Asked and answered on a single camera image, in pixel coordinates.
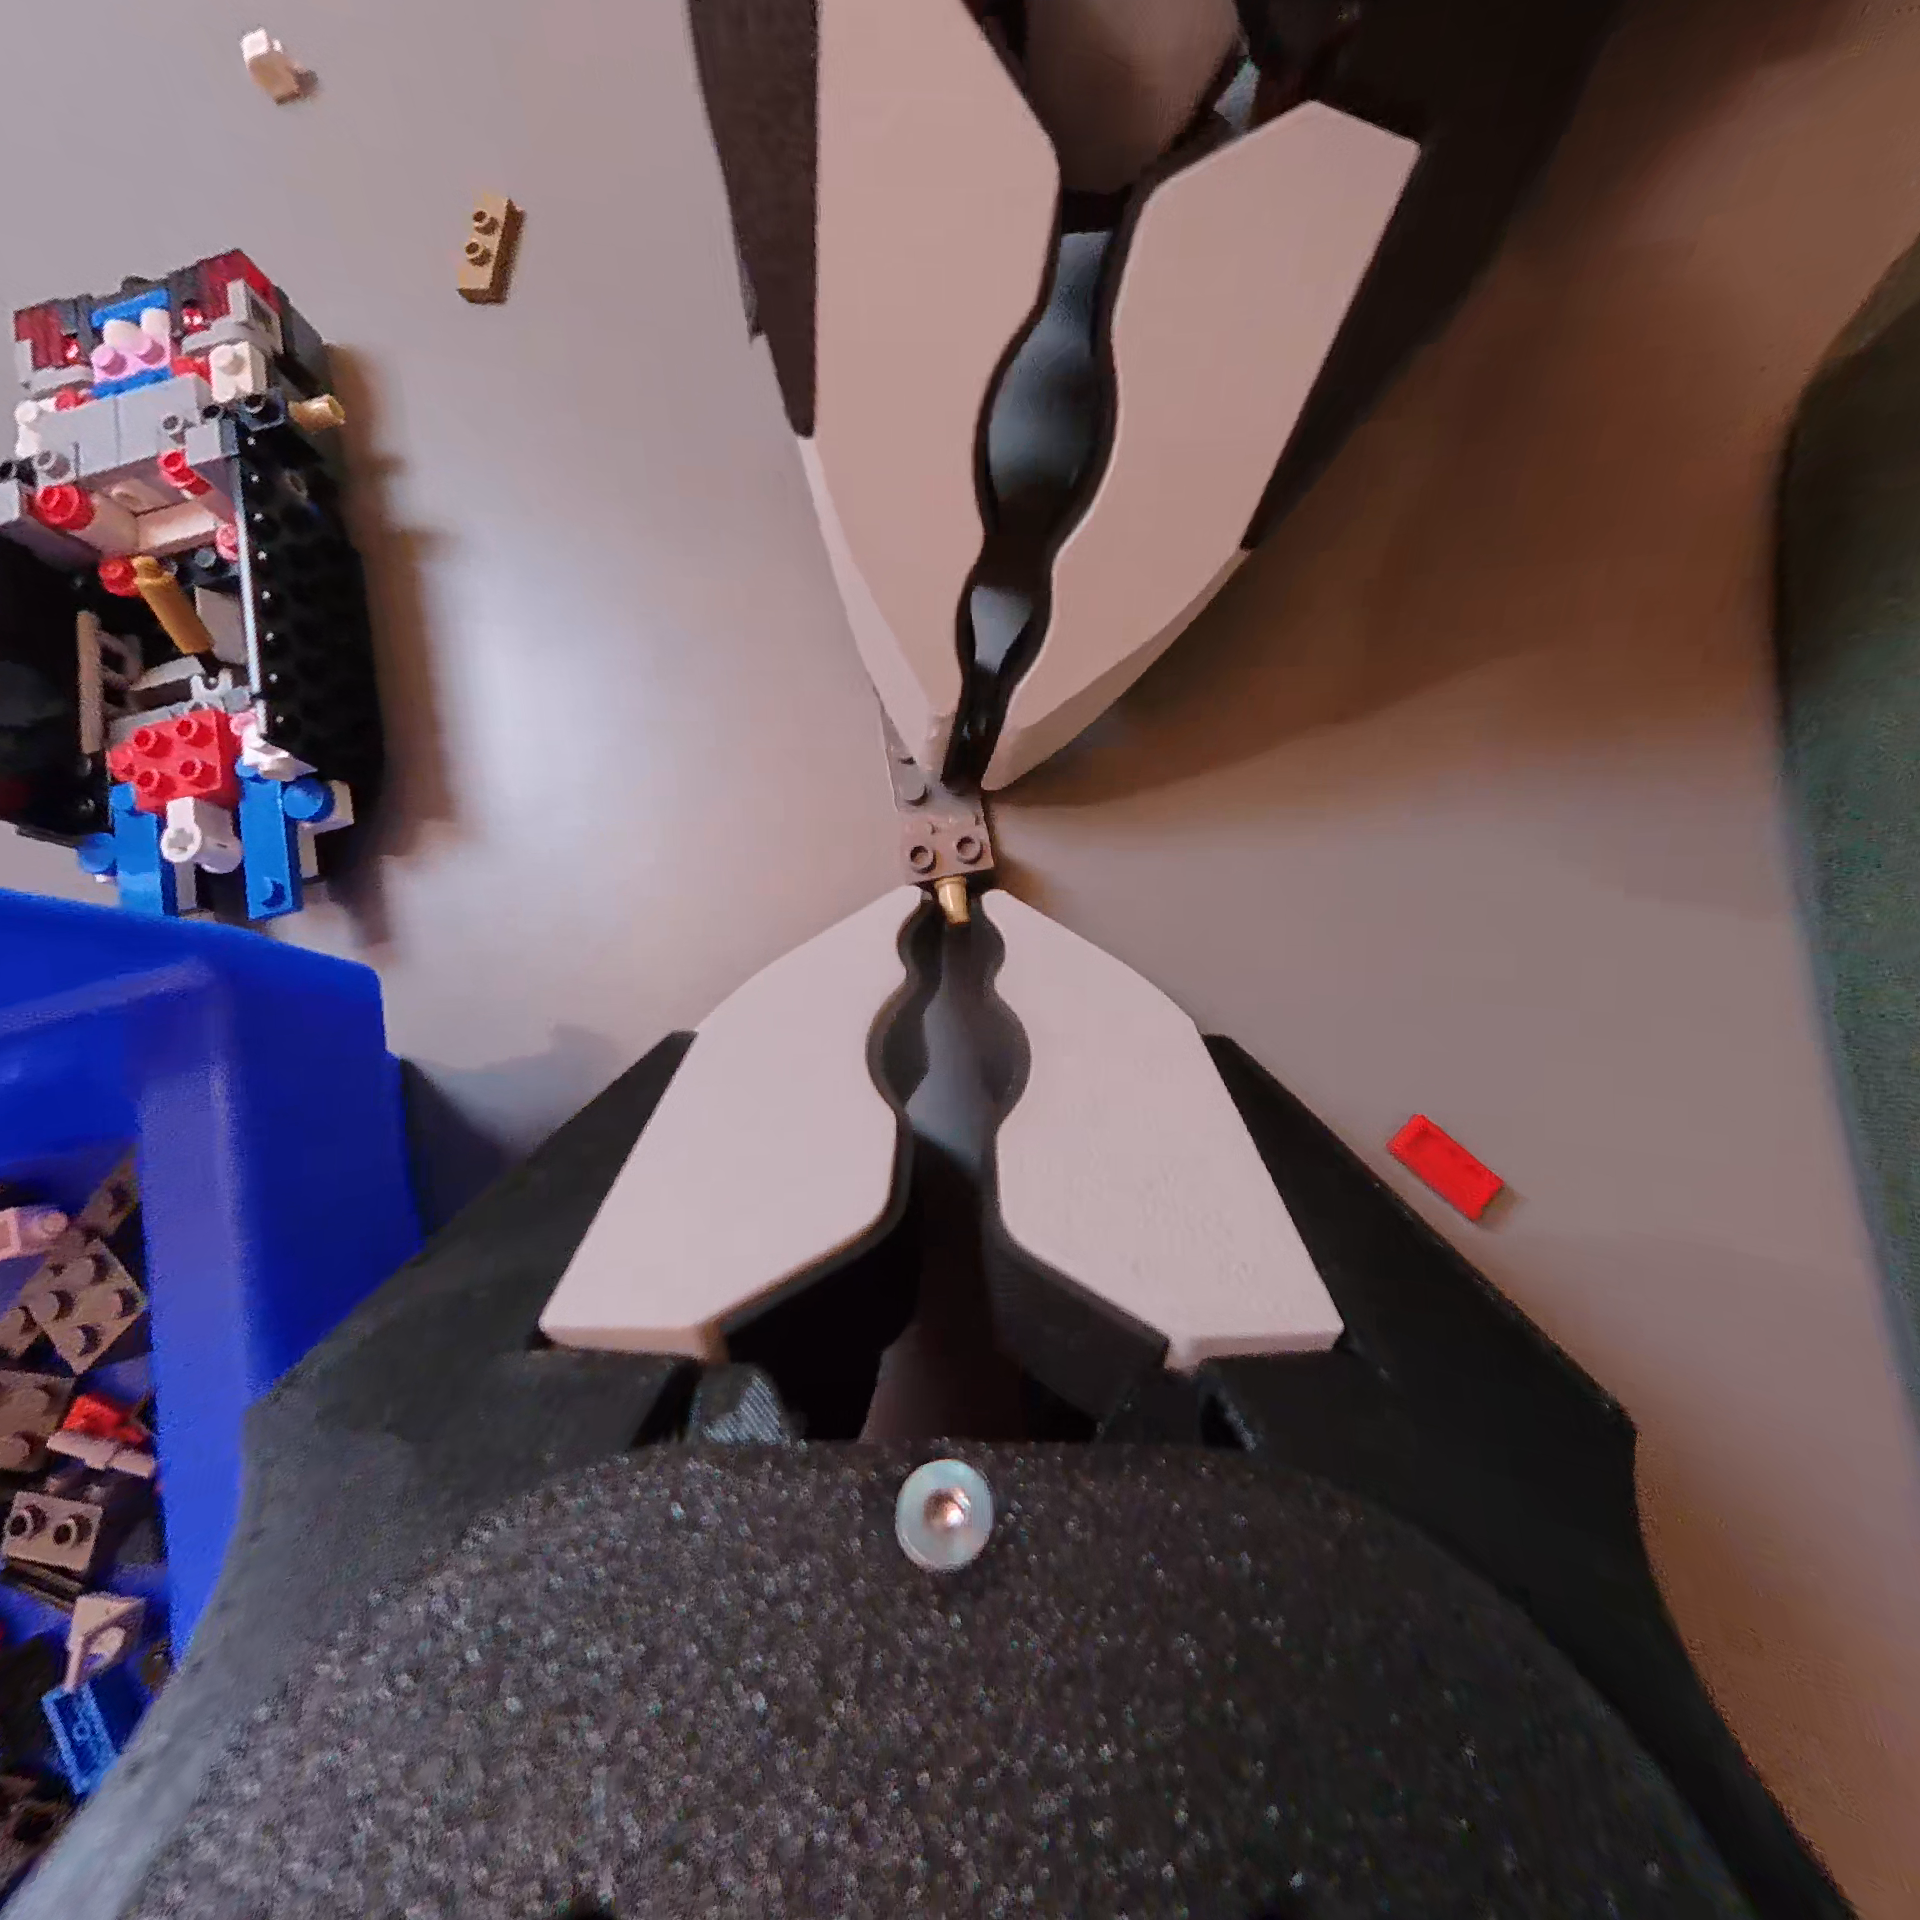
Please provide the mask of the partly built lego car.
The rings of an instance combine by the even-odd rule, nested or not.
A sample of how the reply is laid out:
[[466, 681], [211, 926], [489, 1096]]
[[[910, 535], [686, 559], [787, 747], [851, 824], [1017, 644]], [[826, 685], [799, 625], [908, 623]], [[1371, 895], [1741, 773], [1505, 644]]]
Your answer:
[[380, 781], [325, 345], [245, 252], [13, 312], [3, 818], [147, 917], [292, 917]]

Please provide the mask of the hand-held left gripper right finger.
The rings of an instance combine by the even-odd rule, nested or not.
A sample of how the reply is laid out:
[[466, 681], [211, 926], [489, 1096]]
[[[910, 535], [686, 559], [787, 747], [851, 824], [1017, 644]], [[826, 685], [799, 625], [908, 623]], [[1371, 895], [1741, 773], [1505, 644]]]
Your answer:
[[1024, 1042], [993, 1143], [1003, 1348], [1093, 1424], [1161, 1371], [1332, 1350], [1341, 1311], [1197, 1024], [1020, 901], [982, 906]]

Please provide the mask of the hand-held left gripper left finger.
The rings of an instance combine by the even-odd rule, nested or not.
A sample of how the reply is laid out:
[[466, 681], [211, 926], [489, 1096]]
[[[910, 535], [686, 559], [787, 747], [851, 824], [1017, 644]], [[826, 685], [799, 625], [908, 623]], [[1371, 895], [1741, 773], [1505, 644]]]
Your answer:
[[912, 1311], [910, 1145], [873, 1035], [908, 993], [896, 889], [698, 1030], [540, 1311], [556, 1345], [743, 1360], [802, 1418], [862, 1418]]

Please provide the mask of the small lego bricks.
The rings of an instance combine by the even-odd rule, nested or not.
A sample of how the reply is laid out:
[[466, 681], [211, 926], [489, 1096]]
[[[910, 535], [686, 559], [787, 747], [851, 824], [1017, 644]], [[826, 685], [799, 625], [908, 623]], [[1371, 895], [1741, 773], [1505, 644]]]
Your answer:
[[147, 1244], [131, 1149], [5, 1183], [5, 1800], [91, 1797], [169, 1664]]

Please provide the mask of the small red black lego piece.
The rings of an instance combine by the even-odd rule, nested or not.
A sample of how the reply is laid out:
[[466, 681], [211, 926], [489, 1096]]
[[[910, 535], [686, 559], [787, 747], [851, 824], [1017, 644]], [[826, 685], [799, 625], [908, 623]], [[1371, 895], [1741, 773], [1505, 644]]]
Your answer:
[[950, 926], [966, 926], [972, 880], [994, 869], [984, 802], [928, 773], [902, 742], [885, 706], [878, 708], [878, 726], [900, 822], [902, 876], [936, 898]]

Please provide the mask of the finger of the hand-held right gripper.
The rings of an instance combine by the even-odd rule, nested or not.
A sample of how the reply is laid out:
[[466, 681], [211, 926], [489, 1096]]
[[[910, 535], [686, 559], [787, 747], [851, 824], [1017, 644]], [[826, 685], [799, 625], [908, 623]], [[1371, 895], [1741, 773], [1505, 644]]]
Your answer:
[[1110, 457], [1052, 558], [985, 790], [1098, 719], [1241, 564], [1416, 159], [1415, 140], [1309, 102], [1145, 194], [1108, 309]]
[[1057, 236], [1059, 158], [1023, 90], [1023, 16], [818, 7], [811, 425], [799, 446], [861, 661], [929, 776], [964, 698], [987, 400]]

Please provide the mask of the blue plastic bin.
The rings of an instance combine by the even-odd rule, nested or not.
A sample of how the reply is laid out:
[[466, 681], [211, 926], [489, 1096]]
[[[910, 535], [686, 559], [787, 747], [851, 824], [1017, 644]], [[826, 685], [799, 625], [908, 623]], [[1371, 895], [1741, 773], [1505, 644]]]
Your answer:
[[419, 1246], [376, 977], [249, 933], [5, 894], [3, 1175], [131, 1149], [169, 1654], [238, 1515], [248, 1410]]

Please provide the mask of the tiny red lego piece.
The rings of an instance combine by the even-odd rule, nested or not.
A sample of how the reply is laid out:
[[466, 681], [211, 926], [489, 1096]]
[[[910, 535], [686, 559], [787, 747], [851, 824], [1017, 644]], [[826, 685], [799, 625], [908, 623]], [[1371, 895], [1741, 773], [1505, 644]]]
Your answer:
[[1410, 1116], [1385, 1151], [1467, 1221], [1482, 1221], [1505, 1179], [1426, 1116]]

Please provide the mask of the person's green sweatshirt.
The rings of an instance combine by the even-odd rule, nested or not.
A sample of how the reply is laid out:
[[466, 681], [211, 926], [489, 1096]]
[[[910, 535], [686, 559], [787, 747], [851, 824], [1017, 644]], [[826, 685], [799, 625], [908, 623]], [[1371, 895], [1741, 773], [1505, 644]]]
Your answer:
[[1917, 247], [1815, 368], [1775, 495], [1794, 889], [1891, 1352], [1917, 1397]]

